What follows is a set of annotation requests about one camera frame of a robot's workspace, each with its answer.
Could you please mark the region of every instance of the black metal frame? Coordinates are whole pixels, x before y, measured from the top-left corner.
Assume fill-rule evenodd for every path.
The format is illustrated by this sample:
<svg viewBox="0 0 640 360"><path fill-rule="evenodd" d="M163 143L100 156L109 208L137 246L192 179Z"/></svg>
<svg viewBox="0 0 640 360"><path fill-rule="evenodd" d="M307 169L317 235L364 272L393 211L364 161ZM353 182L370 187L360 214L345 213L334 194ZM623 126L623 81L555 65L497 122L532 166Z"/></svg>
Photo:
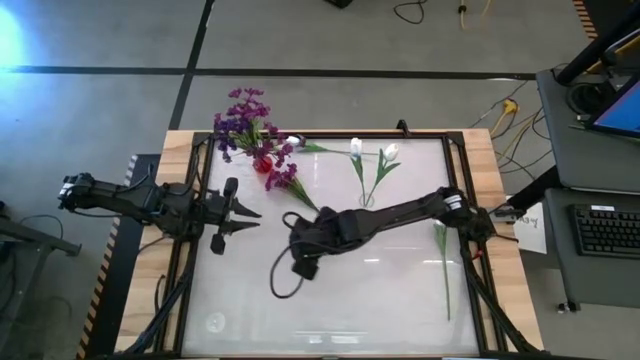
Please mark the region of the black metal frame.
<svg viewBox="0 0 640 360"><path fill-rule="evenodd" d="M354 136L362 139L406 139L406 138L439 139L442 142L442 146L443 146L443 153L445 157L445 163L447 167L449 182L450 184L457 186L458 183L457 183L456 172L455 172L454 163L453 163L453 153L451 151L452 144L455 144L456 146L458 146L458 149L459 149L462 175L464 177L465 187L466 187L466 192L468 194L469 202L472 205L477 205L477 200L476 200L474 186L473 186L473 180L471 178L471 169L469 167L469 160L466 154L466 147L464 144L464 137L462 132L412 133L407 129L406 123L404 123L403 121L398 123L398 128L401 129L402 131L394 131L394 130L389 130L388 132L368 132L366 130L311 131L311 132L299 132L296 134L303 135L308 139L350 139ZM193 145L192 152L191 152L191 157L189 159L189 171L186 175L186 178L188 180L191 176L193 176L191 170L194 168L194 164L193 164L193 161L195 161L194 152L199 150L199 147L197 146L197 144L202 143L203 141L208 141L206 156L204 160L204 171L202 174L202 179L203 179L202 185L207 186L208 181L210 179L210 169L211 169L211 164L213 162L213 151L215 147L215 142L213 140L212 133L195 133L194 134L194 139L192 143ZM188 259L186 261L186 265L184 269L185 272L193 271L195 268L195 259L197 256L199 240L200 239L194 239L190 243ZM465 239L461 236L460 246L468 247L469 246L468 239ZM485 253L485 256L482 256L480 258L481 265L482 265L481 266L482 277L485 281L485 284L490 289L491 294L495 296L496 295L495 284L493 281L493 275L491 273L491 266L489 263L489 259L488 259L488 256L486 255L487 254L486 245L481 246L480 249L483 250ZM178 271L181 250L182 250L182 244L177 242L174 243L174 246L171 252L171 258L169 261L168 276L167 276L167 282L166 282L165 291L164 291L165 294L168 294L171 291L171 289L173 289L173 287L175 286L175 281L178 277L177 271ZM468 264L466 262L463 262L463 264L466 270L466 267L468 266ZM487 336L486 336L483 316L480 308L479 296L476 290L473 288L473 286L469 282L468 278L467 278L467 289L469 292L469 303L471 306L471 313L472 313L474 328L476 332L476 341L478 343L478 352L480 355L482 355L490 352L491 350L488 349ZM156 354L158 355L163 354L166 356L176 356L182 353L182 346L183 346L184 332L185 332L186 318L187 318L186 315L189 309L190 294L191 294L191 282L189 282L189 285L187 286L180 302L177 329L175 331L175 338L174 338L172 350L170 351L164 350L165 337L166 337L166 331L167 331L167 325L168 325L167 323L165 323L163 324L163 327L160 333L158 334L158 337L156 338L156 341L154 344L154 352L156 352ZM497 339L496 344L498 347L498 351L500 352L508 351L502 329L499 327L495 319L492 322L493 322L494 331L496 333L496 339Z"/></svg>

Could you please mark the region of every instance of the gray floor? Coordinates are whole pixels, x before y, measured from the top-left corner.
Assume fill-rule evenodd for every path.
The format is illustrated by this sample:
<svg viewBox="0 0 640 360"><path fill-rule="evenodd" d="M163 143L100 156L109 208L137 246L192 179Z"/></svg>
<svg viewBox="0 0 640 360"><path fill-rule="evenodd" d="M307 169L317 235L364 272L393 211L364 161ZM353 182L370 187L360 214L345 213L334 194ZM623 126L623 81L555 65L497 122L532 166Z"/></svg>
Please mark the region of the gray floor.
<svg viewBox="0 0 640 360"><path fill-rule="evenodd" d="M570 60L587 43L570 0L495 0L485 19L479 16L483 4L472 2L466 32L459 29L457 2L429 2L420 26L393 15L392 6L400 2L355 0L338 11L320 0L218 0L198 67L534 72ZM5 0L0 66L184 67L203 6L204 0ZM37 304L62 321L25 339L25 352L45 349L52 359L73 357L107 239L109 220L57 209L62 177L89 171L119 182L131 155L158 153L181 80L0 74L0 199L16 218L59 216L67 239L84 246L76 259L50 257ZM210 128L213 113L226 108L226 93L235 86L265 89L272 120L284 128L390 128L401 118L415 128L464 128L519 84L198 76L180 128ZM517 120L540 107L534 83L514 99L521 107ZM479 126L491 126L499 113ZM496 149L504 149L514 134L496 140ZM529 132L516 159L528 164L548 149ZM552 164L547 156L530 170L537 176ZM510 193L530 181L522 171L503 180ZM45 220L32 224L55 231ZM536 261L526 269L547 349L616 359L640 352L628 331L640 322L640 312L593 306L558 316L553 304L563 299L557 272ZM73 305L70 320L53 296Z"/></svg>

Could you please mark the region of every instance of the white tulip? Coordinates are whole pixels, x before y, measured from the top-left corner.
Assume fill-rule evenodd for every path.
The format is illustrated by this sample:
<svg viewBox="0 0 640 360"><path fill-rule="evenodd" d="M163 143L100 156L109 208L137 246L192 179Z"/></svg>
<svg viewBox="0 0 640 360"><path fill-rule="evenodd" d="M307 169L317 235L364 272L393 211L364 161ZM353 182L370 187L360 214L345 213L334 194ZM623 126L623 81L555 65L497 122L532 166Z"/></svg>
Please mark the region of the white tulip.
<svg viewBox="0 0 640 360"><path fill-rule="evenodd" d="M285 141L287 142L287 144L291 144L293 147L300 145L300 139L296 136L289 136Z"/></svg>
<svg viewBox="0 0 640 360"><path fill-rule="evenodd" d="M387 146L387 148L384 150L384 158L387 161L393 161L396 159L396 157L398 157L398 151L400 149L398 148L397 144L391 144L389 146Z"/></svg>
<svg viewBox="0 0 640 360"><path fill-rule="evenodd" d="M359 158L362 155L362 140L358 138L351 139L351 156Z"/></svg>

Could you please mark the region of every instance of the keyboard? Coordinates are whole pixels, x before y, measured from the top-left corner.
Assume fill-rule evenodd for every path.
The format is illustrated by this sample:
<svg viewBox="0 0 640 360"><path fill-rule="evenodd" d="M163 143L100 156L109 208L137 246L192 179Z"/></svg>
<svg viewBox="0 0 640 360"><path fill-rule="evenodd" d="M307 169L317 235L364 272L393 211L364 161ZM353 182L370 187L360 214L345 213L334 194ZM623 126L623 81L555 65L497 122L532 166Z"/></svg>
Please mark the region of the keyboard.
<svg viewBox="0 0 640 360"><path fill-rule="evenodd" d="M572 205L569 211L576 229L578 254L640 259L640 210Z"/></svg>

